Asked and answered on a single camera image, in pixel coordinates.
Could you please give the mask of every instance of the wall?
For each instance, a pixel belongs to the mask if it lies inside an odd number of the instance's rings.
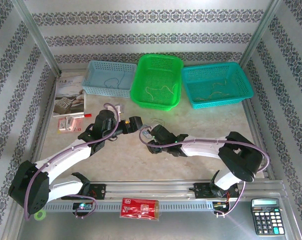
[[[302,233],[302,0],[284,0],[245,72],[251,104],[277,179]]]
[[[27,0],[61,69],[144,53],[184,64],[238,62],[270,0]]]
[[[19,163],[32,159],[55,77],[10,0],[0,0],[0,239]]]

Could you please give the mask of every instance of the red snack package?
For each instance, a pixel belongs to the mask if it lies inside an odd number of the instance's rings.
[[[123,198],[120,218],[159,220],[159,201]]]

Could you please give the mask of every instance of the blue plastic basket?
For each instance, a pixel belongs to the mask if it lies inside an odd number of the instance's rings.
[[[236,62],[185,67],[182,81],[194,109],[236,104],[253,97],[252,87]]]
[[[112,61],[90,61],[82,82],[87,94],[130,98],[137,65]]]

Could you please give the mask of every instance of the book cover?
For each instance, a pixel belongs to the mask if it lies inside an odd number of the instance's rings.
[[[60,77],[56,83],[53,116],[75,116],[85,113],[86,92],[83,75]]]

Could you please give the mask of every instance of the plastic basket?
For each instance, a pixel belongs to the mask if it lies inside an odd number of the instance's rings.
[[[143,55],[137,65],[131,99],[143,108],[171,110],[180,102],[182,68],[178,57]]]
[[[182,81],[194,109],[236,104],[254,94],[236,62],[185,67]]]
[[[112,61],[90,61],[82,82],[87,94],[130,97],[137,65]]]

